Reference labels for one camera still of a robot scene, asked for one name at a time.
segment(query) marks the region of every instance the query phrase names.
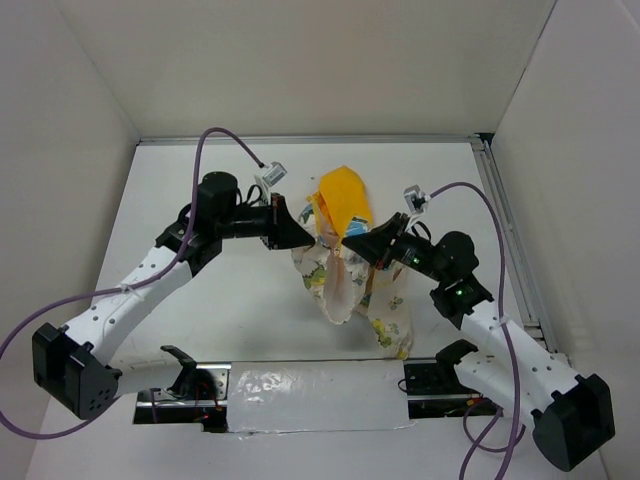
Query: yellow object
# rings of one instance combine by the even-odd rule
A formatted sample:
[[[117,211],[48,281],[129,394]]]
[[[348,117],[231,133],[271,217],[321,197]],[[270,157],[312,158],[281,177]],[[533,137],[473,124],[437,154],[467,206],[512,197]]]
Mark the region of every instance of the yellow object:
[[[313,196],[322,216],[342,240],[353,217],[373,225],[373,215],[367,201],[364,182],[349,167],[340,167],[320,179],[318,192]]]

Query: white cable clip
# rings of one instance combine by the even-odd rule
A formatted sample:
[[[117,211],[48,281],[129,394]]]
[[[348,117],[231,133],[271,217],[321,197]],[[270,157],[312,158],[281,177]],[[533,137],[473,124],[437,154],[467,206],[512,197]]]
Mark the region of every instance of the white cable clip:
[[[511,320],[511,318],[505,313],[501,318],[498,319],[498,326],[501,327],[502,325],[506,325],[509,320]]]
[[[134,297],[136,297],[138,300],[140,300],[141,302],[144,301],[144,297],[142,295],[140,295],[135,288],[133,288],[131,286],[131,284],[129,283],[120,283],[118,285],[118,287],[120,287],[120,292],[121,293],[130,293],[131,295],[133,295]]]

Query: white enclosure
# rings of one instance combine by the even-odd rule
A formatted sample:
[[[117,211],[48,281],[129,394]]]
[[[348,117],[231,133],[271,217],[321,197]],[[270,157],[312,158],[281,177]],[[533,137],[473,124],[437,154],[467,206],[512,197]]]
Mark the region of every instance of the white enclosure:
[[[341,164],[355,167],[373,192],[384,192],[383,199],[372,196],[378,223],[405,208],[401,190],[413,183],[431,190],[465,179],[494,194],[503,187],[510,246],[519,247],[512,254],[525,267],[518,275],[509,272],[508,308],[524,321],[530,313],[539,317],[579,371],[599,373],[612,388],[616,437],[569,478],[635,478],[639,23],[638,0],[1,2],[0,337],[37,308],[94,289],[101,265],[100,286],[130,271],[187,203],[193,142],[171,139],[213,125],[242,136],[387,135],[374,143],[332,145],[306,137],[253,145],[265,161],[286,163],[291,174],[282,191],[294,212],[312,187],[310,177]],[[491,178],[478,171],[469,143],[447,143],[454,137],[446,136],[442,144],[419,137],[394,143],[388,136],[459,134],[459,141],[477,132],[496,132],[495,164],[487,160],[497,169]],[[141,138],[146,142],[136,148]],[[245,185],[251,180],[251,164],[236,147],[214,142],[205,156],[204,171],[232,172]],[[434,202],[430,226],[436,236],[454,228],[471,233],[482,280],[495,289],[487,217],[472,195],[456,195]],[[468,199],[472,210],[458,216]],[[290,316],[279,315],[272,286],[258,293],[263,301],[256,307],[234,305],[229,290],[207,296],[221,272],[247,261],[247,242],[225,243],[218,261],[154,313],[118,354],[177,338],[191,341],[195,356],[206,360],[379,356],[364,321],[353,319],[338,335],[313,317],[310,312],[318,312],[286,253],[264,251],[256,258],[292,285],[299,282],[299,291],[285,300]],[[258,288],[228,275],[226,288]],[[424,293],[431,287],[420,279],[411,294],[415,353],[430,356],[458,337],[419,295],[420,285]],[[173,317],[196,297],[194,308],[203,314],[192,312],[184,321],[188,329],[173,331]],[[533,313],[527,309],[532,299]],[[46,320],[60,324],[87,306],[62,308]],[[206,323],[214,306],[233,314]],[[296,315],[309,316],[309,328],[289,337],[256,320],[264,316],[290,330]],[[249,343],[233,330],[236,322],[256,328]],[[218,327],[225,341],[216,340],[213,349]],[[33,330],[27,328],[1,360],[0,408],[27,429],[53,431],[74,422],[33,382]],[[253,478],[257,471],[274,479],[442,479],[457,476],[468,448],[456,419],[379,435],[246,438],[205,435],[197,426],[134,426],[133,401],[126,397],[82,433],[37,448],[1,429],[3,480],[116,473]],[[481,418],[472,427],[477,432],[484,423]],[[504,437],[506,423],[496,438]],[[545,463],[530,436],[516,452],[508,478],[567,478]],[[219,456],[225,461],[216,463]],[[114,458],[121,461],[114,465]],[[478,454],[467,478],[492,478],[499,463],[499,457]]]

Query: black bracket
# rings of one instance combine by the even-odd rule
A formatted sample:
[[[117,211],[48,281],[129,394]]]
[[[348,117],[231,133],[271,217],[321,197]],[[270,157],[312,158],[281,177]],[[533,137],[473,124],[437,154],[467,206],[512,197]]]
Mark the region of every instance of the black bracket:
[[[613,407],[609,386],[598,375],[585,379],[565,394],[555,392],[544,413],[532,412],[533,440],[547,460],[563,472],[613,438]]]
[[[36,383],[82,420],[100,415],[114,401],[120,370],[102,365],[90,350],[78,345],[50,323],[32,337]]]

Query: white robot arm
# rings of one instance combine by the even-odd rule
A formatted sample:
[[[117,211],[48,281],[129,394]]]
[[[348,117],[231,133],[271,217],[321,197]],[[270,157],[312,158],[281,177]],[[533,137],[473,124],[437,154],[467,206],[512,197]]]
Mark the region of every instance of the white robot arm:
[[[512,365],[517,362],[520,420],[532,428],[542,454],[561,470],[571,470],[611,439],[615,427],[607,384],[595,374],[583,378],[515,322],[499,317],[492,295],[472,273],[479,261],[471,238],[449,232],[432,245],[410,234],[410,227],[410,217],[396,213],[384,225],[342,243],[378,269],[397,261],[438,282],[430,293],[436,309],[471,341],[443,350],[457,382],[513,412]],[[513,342],[513,359],[503,327]]]
[[[97,417],[125,393],[149,387],[179,393],[196,374],[196,362],[179,348],[161,347],[156,358],[111,364],[125,338],[168,295],[189,282],[222,250],[222,240],[261,237],[269,249],[311,246],[314,239],[291,218],[285,199],[268,187],[284,174],[279,164],[258,182],[258,200],[237,204],[234,176],[213,172],[198,185],[193,235],[180,261],[161,278],[140,288],[175,262],[186,226],[189,205],[165,229],[140,264],[119,285],[121,292],[103,297],[61,328],[49,323],[32,339],[35,381],[78,418]]]

